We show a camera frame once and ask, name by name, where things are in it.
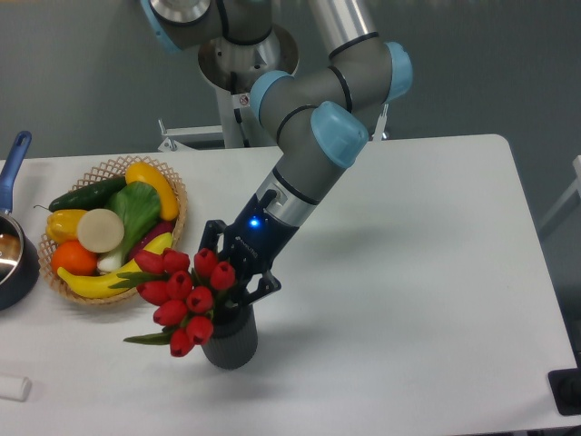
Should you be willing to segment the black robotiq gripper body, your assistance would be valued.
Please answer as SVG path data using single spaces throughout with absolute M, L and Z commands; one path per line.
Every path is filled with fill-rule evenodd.
M 229 261 L 237 278 L 251 278 L 269 271 L 274 259 L 299 230 L 266 210 L 274 199 L 274 193 L 266 193 L 260 200 L 254 194 L 223 231 L 222 257 Z

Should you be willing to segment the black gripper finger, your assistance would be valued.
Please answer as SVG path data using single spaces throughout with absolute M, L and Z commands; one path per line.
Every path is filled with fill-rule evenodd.
M 250 306 L 281 289 L 281 282 L 273 275 L 271 270 L 261 273 L 254 291 L 248 290 L 250 282 L 251 279 L 244 279 L 233 287 L 226 302 L 227 308 L 234 309 Z
M 224 235 L 224 231 L 227 227 L 228 225 L 222 220 L 207 221 L 202 232 L 198 251 L 200 252 L 202 249 L 209 249 L 217 254 L 228 254 L 229 249 L 225 245 L 223 245 L 220 250 L 218 249 L 220 237 Z

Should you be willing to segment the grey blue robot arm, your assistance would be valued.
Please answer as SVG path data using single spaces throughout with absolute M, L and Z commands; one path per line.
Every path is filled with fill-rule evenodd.
M 302 78 L 294 41 L 275 25 L 269 1 L 144 1 L 142 10 L 167 49 L 197 47 L 210 83 L 247 94 L 259 127 L 281 149 L 235 221 L 207 222 L 201 240 L 236 273 L 226 306 L 251 305 L 279 290 L 274 259 L 368 142 L 356 112 L 411 87 L 409 55 L 381 41 L 362 1 L 310 3 L 330 63 Z

